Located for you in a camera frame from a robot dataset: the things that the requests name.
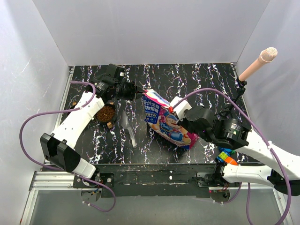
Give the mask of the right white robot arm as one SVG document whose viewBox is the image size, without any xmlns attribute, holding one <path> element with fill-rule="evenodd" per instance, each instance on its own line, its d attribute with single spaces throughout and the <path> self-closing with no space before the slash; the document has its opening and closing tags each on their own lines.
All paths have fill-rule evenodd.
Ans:
<svg viewBox="0 0 300 225">
<path fill-rule="evenodd" d="M 246 154 L 261 166 L 245 166 L 224 160 L 217 163 L 211 174 L 201 178 L 207 186 L 223 186 L 227 183 L 249 182 L 270 186 L 287 194 L 290 185 L 292 196 L 300 194 L 300 157 L 278 146 L 264 142 L 250 126 L 243 126 L 236 119 L 218 119 L 202 106 L 176 107 L 179 124 L 187 131 L 218 147 Z"/>
</svg>

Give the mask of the pink cat food bag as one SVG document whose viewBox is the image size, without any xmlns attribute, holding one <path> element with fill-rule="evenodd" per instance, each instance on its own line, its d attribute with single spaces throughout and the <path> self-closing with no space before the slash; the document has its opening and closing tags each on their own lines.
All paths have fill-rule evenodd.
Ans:
<svg viewBox="0 0 300 225">
<path fill-rule="evenodd" d="M 189 150 L 199 137 L 179 125 L 177 115 L 169 112 L 169 107 L 179 100 L 181 98 L 176 97 L 172 102 L 168 102 L 156 91 L 152 89 L 146 90 L 143 96 L 143 106 L 146 114 L 145 121 L 156 133 L 169 142 Z"/>
</svg>

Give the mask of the clear plastic scoop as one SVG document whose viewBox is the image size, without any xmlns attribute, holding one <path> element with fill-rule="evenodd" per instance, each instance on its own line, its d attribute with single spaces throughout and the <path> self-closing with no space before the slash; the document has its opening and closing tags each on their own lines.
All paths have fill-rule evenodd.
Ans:
<svg viewBox="0 0 300 225">
<path fill-rule="evenodd" d="M 136 139 L 135 139 L 135 135 L 134 135 L 133 129 L 132 129 L 132 127 L 131 127 L 130 124 L 129 124 L 127 115 L 126 115 L 126 113 L 125 113 L 124 110 L 122 111 L 122 116 L 121 116 L 121 126 L 122 126 L 124 129 L 127 129 L 127 130 L 128 130 L 128 133 L 129 133 L 129 135 L 130 135 L 130 139 L 131 139 L 132 146 L 133 146 L 134 149 L 137 148 L 137 142 L 136 142 Z"/>
</svg>

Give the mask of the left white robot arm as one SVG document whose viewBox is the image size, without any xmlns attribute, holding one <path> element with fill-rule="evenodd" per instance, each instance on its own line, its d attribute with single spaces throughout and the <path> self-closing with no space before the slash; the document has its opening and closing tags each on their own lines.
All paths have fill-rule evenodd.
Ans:
<svg viewBox="0 0 300 225">
<path fill-rule="evenodd" d="M 126 78 L 125 68 L 109 64 L 106 73 L 98 75 L 87 85 L 77 107 L 68 111 L 65 120 L 51 134 L 44 133 L 40 138 L 46 160 L 68 173 L 83 176 L 88 187 L 96 187 L 100 176 L 96 168 L 75 151 L 78 138 L 108 101 L 122 99 L 134 101 L 143 96 L 145 91 L 134 81 Z"/>
</svg>

